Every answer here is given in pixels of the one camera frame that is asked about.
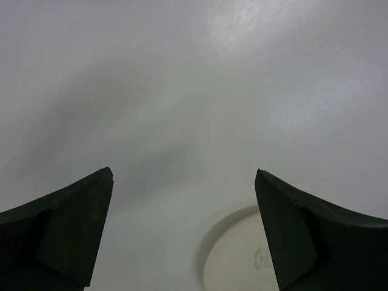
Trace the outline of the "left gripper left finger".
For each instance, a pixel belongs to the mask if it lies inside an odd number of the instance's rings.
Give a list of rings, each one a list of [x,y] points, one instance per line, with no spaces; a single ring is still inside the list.
[[[113,192],[109,167],[1,213],[1,290],[90,286]]]

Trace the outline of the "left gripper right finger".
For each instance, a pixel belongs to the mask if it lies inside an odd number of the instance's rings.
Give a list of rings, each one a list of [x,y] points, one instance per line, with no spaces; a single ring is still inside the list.
[[[255,192],[280,290],[387,290],[387,220],[258,170]]]

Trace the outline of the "cream plate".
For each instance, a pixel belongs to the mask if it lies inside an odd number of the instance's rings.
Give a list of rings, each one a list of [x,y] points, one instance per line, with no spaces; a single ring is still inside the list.
[[[232,224],[215,241],[204,264],[206,290],[278,290],[258,212]]]

